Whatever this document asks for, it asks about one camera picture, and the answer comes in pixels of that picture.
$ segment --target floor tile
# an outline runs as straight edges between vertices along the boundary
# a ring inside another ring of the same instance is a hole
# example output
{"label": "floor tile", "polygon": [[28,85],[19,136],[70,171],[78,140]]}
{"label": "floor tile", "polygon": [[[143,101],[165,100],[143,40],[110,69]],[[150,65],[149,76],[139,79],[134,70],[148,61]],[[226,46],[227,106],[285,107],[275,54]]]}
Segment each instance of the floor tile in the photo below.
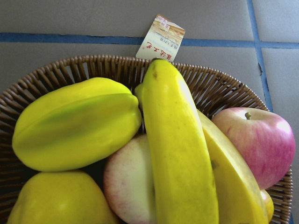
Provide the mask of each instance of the floor tile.
{"label": "floor tile", "polygon": [[284,117],[295,134],[297,152],[292,165],[294,223],[299,223],[299,49],[263,49],[273,111]]}
{"label": "floor tile", "polygon": [[247,3],[234,0],[0,1],[0,32],[145,36],[156,14],[186,29],[185,38],[253,40]]}
{"label": "floor tile", "polygon": [[253,0],[261,41],[299,42],[299,0]]}
{"label": "floor tile", "polygon": [[0,92],[27,73],[56,60],[78,55],[135,56],[137,45],[0,42]]}
{"label": "floor tile", "polygon": [[175,62],[202,65],[223,71],[246,84],[265,103],[255,49],[181,47]]}

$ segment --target pink apple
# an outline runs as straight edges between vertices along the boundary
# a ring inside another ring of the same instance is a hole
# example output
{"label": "pink apple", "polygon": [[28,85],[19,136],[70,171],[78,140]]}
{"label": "pink apple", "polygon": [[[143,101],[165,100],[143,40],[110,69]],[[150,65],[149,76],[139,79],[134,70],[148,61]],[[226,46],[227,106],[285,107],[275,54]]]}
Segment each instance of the pink apple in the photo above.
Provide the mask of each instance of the pink apple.
{"label": "pink apple", "polygon": [[260,189],[277,183],[295,155],[295,139],[279,115],[255,108],[235,107],[217,113],[212,121],[241,153]]}
{"label": "pink apple", "polygon": [[104,194],[111,209],[128,224],[156,224],[150,149],[145,134],[109,156]]}

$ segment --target fruit basket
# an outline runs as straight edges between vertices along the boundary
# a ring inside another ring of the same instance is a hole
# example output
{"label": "fruit basket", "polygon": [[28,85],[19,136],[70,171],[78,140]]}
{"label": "fruit basket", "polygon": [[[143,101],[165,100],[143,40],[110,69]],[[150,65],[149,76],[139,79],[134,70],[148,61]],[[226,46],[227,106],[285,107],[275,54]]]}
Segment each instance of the fruit basket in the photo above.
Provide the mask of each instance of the fruit basket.
{"label": "fruit basket", "polygon": [[[75,56],[49,63],[26,74],[0,95],[0,223],[7,221],[24,183],[37,171],[23,165],[12,147],[14,126],[20,113],[42,95],[66,85],[92,77],[107,77],[133,90],[142,82],[150,60],[110,55]],[[268,110],[261,99],[245,84],[219,70],[208,67],[173,63],[181,72],[192,93],[196,107],[211,118],[229,107],[252,107]],[[139,129],[145,131],[144,125]],[[83,168],[101,186],[95,168],[105,161]],[[292,171],[267,189],[274,202],[270,223],[288,224],[292,207]]]}

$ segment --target price tag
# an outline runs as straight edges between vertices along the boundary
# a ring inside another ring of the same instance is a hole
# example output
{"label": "price tag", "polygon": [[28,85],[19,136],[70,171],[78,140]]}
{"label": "price tag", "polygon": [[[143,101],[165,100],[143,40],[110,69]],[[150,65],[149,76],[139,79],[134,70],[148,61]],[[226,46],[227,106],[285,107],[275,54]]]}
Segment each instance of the price tag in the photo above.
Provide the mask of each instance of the price tag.
{"label": "price tag", "polygon": [[162,58],[173,62],[178,53],[185,30],[164,16],[158,14],[146,34],[137,54],[137,58]]}

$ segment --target yellow fruit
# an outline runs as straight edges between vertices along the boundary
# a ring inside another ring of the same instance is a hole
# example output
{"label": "yellow fruit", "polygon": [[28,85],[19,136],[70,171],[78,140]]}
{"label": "yellow fruit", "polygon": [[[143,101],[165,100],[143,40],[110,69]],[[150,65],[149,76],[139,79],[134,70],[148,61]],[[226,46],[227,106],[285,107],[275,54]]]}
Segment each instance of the yellow fruit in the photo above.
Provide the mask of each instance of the yellow fruit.
{"label": "yellow fruit", "polygon": [[94,180],[82,171],[41,172],[23,186],[7,224],[118,224]]}
{"label": "yellow fruit", "polygon": [[269,222],[271,221],[273,214],[274,214],[274,204],[271,196],[266,190],[261,190],[261,195],[263,198],[263,202],[265,203],[266,210],[268,213]]}
{"label": "yellow fruit", "polygon": [[127,87],[92,78],[47,93],[25,108],[12,147],[32,169],[77,169],[124,146],[141,121],[138,100]]}
{"label": "yellow fruit", "polygon": [[212,165],[182,75],[166,60],[154,60],[135,93],[149,141],[157,223],[218,224]]}
{"label": "yellow fruit", "polygon": [[220,224],[267,224],[259,186],[246,161],[223,132],[198,111],[213,164]]}

